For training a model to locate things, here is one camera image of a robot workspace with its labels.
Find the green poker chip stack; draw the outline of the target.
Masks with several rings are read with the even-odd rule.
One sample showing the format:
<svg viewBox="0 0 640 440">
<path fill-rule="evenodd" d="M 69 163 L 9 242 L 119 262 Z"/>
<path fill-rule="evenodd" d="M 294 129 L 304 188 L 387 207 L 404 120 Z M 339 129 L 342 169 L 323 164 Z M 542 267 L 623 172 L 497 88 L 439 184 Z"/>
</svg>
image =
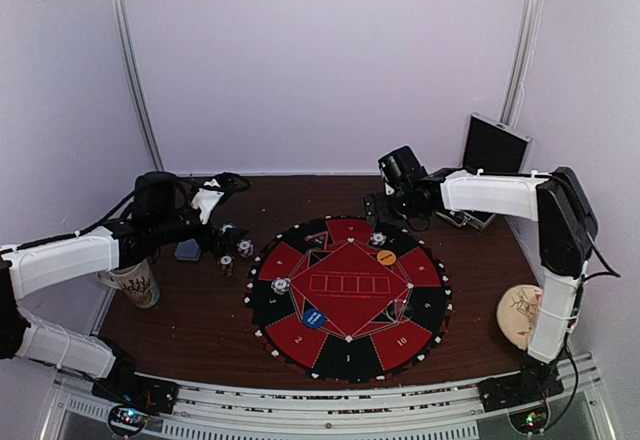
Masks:
<svg viewBox="0 0 640 440">
<path fill-rule="evenodd" d="M 233 223 L 227 223 L 220 227 L 221 238 L 226 241 L 231 241 L 236 237 L 237 228 Z"/>
</svg>

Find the orange big blind button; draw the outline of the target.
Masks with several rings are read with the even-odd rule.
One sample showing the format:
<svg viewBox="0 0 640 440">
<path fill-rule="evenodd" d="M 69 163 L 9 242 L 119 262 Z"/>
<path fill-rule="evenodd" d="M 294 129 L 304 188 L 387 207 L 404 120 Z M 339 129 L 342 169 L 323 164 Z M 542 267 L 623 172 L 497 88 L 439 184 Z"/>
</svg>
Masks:
<svg viewBox="0 0 640 440">
<path fill-rule="evenodd" d="M 380 250 L 376 254 L 376 259 L 383 266 L 392 266 L 396 263 L 397 256 L 391 250 Z"/>
</svg>

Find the blue cream chips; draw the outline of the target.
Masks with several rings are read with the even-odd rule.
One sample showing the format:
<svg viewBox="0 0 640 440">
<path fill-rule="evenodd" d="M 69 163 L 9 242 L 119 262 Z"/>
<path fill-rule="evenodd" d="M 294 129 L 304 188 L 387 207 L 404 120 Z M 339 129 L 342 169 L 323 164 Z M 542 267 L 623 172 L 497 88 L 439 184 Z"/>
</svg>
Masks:
<svg viewBox="0 0 640 440">
<path fill-rule="evenodd" d="M 278 277 L 271 282 L 271 290 L 276 295 L 285 295 L 291 288 L 291 279 L 288 277 Z"/>
</svg>

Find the black triangular all-in marker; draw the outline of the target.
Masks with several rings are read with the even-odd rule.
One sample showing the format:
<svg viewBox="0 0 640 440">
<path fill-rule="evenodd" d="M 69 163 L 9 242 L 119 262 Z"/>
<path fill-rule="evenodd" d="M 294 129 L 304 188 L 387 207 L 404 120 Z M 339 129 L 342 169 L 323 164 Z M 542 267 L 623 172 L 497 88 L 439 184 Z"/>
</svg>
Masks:
<svg viewBox="0 0 640 440">
<path fill-rule="evenodd" d="M 329 240 L 328 232 L 321 232 L 317 234 L 308 235 L 305 238 L 305 241 L 312 245 L 314 248 L 319 248 L 324 250 L 327 247 Z"/>
</svg>

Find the clear round dealer button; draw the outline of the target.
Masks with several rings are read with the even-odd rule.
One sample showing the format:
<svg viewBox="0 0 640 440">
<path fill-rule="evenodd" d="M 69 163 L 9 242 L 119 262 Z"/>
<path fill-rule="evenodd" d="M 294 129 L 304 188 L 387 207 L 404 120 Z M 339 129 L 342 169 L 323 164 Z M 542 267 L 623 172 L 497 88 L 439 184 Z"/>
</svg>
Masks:
<svg viewBox="0 0 640 440">
<path fill-rule="evenodd" d="M 385 316 L 390 322 L 402 324 L 413 317 L 413 306 L 406 298 L 392 300 L 384 310 Z"/>
</svg>

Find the blue small blind button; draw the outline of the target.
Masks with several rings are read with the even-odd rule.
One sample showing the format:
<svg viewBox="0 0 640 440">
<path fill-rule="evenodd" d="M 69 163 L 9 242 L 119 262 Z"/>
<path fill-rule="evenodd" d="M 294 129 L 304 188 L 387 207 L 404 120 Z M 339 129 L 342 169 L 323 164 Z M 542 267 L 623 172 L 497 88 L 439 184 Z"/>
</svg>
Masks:
<svg viewBox="0 0 640 440">
<path fill-rule="evenodd" d="M 319 309 L 309 309 L 304 312 L 302 322 L 309 329 L 319 329 L 326 323 L 326 315 Z"/>
</svg>

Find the blue cream poker chip stack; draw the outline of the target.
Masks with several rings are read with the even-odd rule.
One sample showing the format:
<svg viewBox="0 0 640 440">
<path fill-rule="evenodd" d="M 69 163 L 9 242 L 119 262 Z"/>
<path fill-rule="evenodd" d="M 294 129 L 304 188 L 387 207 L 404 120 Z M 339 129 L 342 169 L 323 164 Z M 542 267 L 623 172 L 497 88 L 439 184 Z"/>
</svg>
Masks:
<svg viewBox="0 0 640 440">
<path fill-rule="evenodd" d="M 241 258 L 249 258 L 254 254 L 254 243 L 250 239 L 243 239 L 237 243 L 237 252 Z"/>
</svg>

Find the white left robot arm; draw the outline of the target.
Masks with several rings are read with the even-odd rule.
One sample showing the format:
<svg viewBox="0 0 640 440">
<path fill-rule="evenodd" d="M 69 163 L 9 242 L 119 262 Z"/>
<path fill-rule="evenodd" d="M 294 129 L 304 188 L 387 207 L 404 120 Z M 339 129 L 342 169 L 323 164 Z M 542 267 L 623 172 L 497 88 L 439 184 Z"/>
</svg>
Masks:
<svg viewBox="0 0 640 440">
<path fill-rule="evenodd" d="M 169 244 L 193 240 L 217 257 L 245 236 L 216 228 L 213 211 L 248 190 L 249 179 L 223 172 L 208 181 L 151 171 L 101 219 L 81 230 L 1 249 L 1 356 L 78 371 L 123 404 L 144 393 L 134 359 L 117 345 L 42 320 L 20 300 L 89 274 L 134 267 Z"/>
</svg>

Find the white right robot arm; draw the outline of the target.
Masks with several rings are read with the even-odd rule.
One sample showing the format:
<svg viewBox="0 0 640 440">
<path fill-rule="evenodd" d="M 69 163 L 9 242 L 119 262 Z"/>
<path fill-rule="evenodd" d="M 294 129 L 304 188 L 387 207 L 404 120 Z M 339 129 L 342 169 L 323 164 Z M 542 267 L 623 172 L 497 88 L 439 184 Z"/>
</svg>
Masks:
<svg viewBox="0 0 640 440">
<path fill-rule="evenodd" d="M 478 211 L 528 219 L 538 226 L 544 275 L 539 313 L 517 374 L 478 386 L 485 399 L 517 396 L 530 402 L 555 380 L 556 362 L 579 316 L 598 223 L 574 170 L 486 173 L 443 168 L 428 173 L 408 146 L 378 161 L 381 192 L 363 197 L 368 223 L 429 220 L 438 210 Z"/>
</svg>

